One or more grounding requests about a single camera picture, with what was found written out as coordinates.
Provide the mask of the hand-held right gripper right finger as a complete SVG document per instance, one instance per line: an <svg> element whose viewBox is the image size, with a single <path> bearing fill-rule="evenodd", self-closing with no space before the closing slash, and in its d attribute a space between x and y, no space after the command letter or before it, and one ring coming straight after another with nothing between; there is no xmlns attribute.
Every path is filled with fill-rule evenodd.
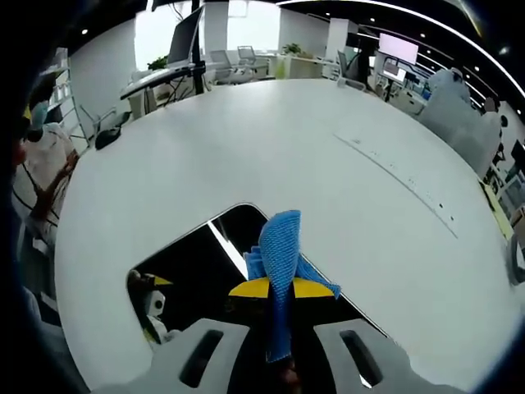
<svg viewBox="0 0 525 394"><path fill-rule="evenodd" d="M291 354L302 393L418 391L406 352L316 282L293 281Z"/></svg>

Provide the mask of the person's right hand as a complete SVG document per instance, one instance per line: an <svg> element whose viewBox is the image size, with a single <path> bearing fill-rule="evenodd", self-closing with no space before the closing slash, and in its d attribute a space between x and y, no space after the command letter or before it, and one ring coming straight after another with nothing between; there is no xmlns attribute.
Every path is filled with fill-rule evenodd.
<svg viewBox="0 0 525 394"><path fill-rule="evenodd" d="M285 361L285 366L281 372L281 378L287 386L288 392L293 394L302 393L302 384L300 377L296 371L295 363L292 358Z"/></svg>

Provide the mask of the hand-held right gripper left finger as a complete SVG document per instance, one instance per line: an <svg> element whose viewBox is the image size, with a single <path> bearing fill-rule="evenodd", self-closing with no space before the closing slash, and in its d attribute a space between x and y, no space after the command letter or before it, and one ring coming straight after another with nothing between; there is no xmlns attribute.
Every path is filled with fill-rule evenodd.
<svg viewBox="0 0 525 394"><path fill-rule="evenodd" d="M266 295L255 295L247 282L239 282L234 295L229 290L225 283L219 282L193 290L187 283L162 286L167 301L159 322L154 324L162 330L159 338L167 343L203 318L245 326L249 330L234 357L232 369L227 370L222 364L219 374L228 377L229 393L272 392L274 383L266 362L270 300Z"/></svg>

